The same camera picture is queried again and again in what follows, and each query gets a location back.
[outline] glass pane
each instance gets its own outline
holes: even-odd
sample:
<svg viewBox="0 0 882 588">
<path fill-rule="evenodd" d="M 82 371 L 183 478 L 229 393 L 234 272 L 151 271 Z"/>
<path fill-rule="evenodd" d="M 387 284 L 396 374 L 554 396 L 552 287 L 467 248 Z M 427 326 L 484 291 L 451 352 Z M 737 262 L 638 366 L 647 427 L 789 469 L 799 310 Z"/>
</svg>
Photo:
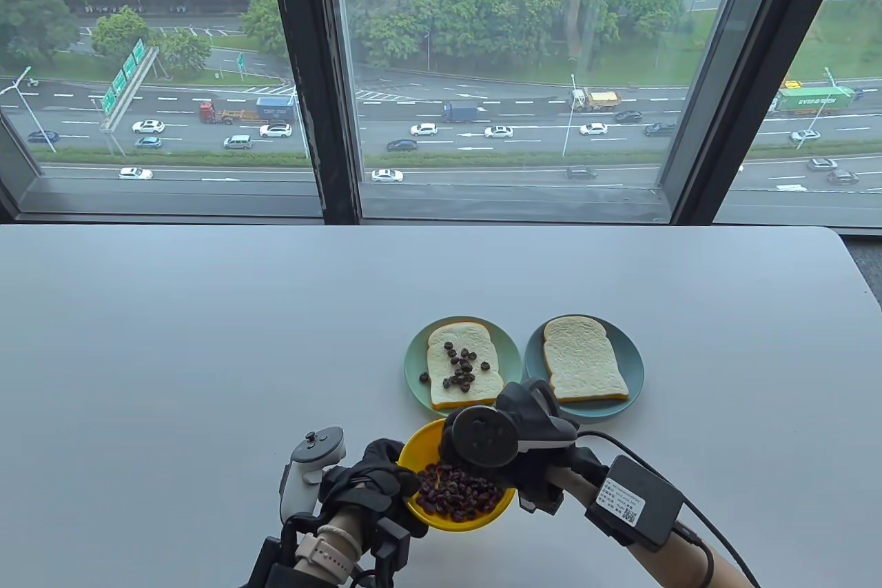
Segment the glass pane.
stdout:
<svg viewBox="0 0 882 588">
<path fill-rule="evenodd" d="M 882 226 L 879 0 L 825 0 L 717 214 Z"/>
<path fill-rule="evenodd" d="M 659 166 L 724 1 L 342 0 L 365 215 L 667 222 Z"/>
<path fill-rule="evenodd" d="M 46 176 L 318 194 L 276 0 L 0 3 L 0 111 Z"/>
</svg>

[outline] yellow dump truck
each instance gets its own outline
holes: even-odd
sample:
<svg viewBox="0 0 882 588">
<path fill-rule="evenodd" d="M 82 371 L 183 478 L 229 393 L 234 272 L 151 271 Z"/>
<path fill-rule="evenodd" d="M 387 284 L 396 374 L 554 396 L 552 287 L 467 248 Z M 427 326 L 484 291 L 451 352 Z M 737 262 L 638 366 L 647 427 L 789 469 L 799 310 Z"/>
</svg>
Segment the yellow dump truck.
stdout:
<svg viewBox="0 0 882 588">
<path fill-rule="evenodd" d="M 621 105 L 622 98 L 618 92 L 592 92 L 584 87 L 571 91 L 573 109 L 576 112 L 601 112 L 614 110 Z"/>
</svg>

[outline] green container truck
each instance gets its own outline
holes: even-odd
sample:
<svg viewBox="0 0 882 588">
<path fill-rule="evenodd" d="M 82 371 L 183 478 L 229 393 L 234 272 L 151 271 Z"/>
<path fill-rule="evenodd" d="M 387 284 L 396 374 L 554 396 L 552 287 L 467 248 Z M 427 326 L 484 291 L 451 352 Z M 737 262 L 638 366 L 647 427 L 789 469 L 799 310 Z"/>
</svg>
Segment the green container truck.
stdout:
<svg viewBox="0 0 882 588">
<path fill-rule="evenodd" d="M 802 87 L 798 90 L 778 90 L 769 112 L 790 114 L 817 114 L 823 106 L 824 112 L 841 110 L 851 105 L 857 97 L 850 87 Z"/>
</svg>

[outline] green road sign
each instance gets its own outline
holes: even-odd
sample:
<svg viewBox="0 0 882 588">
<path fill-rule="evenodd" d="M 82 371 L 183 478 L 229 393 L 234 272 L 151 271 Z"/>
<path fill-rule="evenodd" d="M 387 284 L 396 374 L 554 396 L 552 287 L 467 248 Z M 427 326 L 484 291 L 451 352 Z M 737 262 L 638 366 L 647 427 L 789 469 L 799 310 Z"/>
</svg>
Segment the green road sign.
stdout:
<svg viewBox="0 0 882 588">
<path fill-rule="evenodd" d="M 104 108 L 104 114 L 109 115 L 113 112 L 114 106 L 116 106 L 116 94 L 113 93 L 113 90 L 107 90 L 101 97 L 101 107 Z"/>
<path fill-rule="evenodd" d="M 144 59 L 145 52 L 144 41 L 139 39 L 138 43 L 135 43 L 135 47 L 132 49 L 132 55 L 138 64 L 141 64 L 142 59 Z"/>
<path fill-rule="evenodd" d="M 125 74 L 120 71 L 116 74 L 116 78 L 113 78 L 113 91 L 116 92 L 116 95 L 119 97 L 120 94 L 123 93 L 125 89 Z"/>
<path fill-rule="evenodd" d="M 138 68 L 138 65 L 135 64 L 135 56 L 129 55 L 123 63 L 123 71 L 125 72 L 125 77 L 129 80 L 132 80 L 132 75 L 135 75 L 136 68 Z"/>
</svg>

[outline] bread slice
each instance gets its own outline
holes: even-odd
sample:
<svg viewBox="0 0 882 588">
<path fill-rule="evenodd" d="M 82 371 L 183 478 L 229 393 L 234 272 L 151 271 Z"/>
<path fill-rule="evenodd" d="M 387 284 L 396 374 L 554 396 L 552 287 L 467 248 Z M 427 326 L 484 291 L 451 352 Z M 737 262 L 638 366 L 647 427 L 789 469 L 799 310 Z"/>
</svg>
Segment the bread slice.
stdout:
<svg viewBox="0 0 882 588">
<path fill-rule="evenodd" d="M 450 356 L 444 348 L 445 342 L 452 342 L 459 354 L 463 348 L 475 352 L 477 358 L 470 361 L 475 380 L 464 393 L 460 386 L 451 385 L 444 388 L 444 378 L 453 375 L 455 365 L 451 365 Z M 489 370 L 481 370 L 482 361 L 491 364 Z M 499 358 L 491 340 L 491 334 L 485 326 L 475 321 L 459 321 L 445 324 L 432 331 L 429 335 L 429 349 L 426 354 L 431 379 L 431 397 L 433 409 L 453 409 L 467 405 L 490 405 L 505 386 L 499 374 Z"/>
<path fill-rule="evenodd" d="M 543 349 L 558 402 L 628 399 L 628 386 L 606 329 L 589 317 L 558 317 L 545 324 Z"/>
</svg>

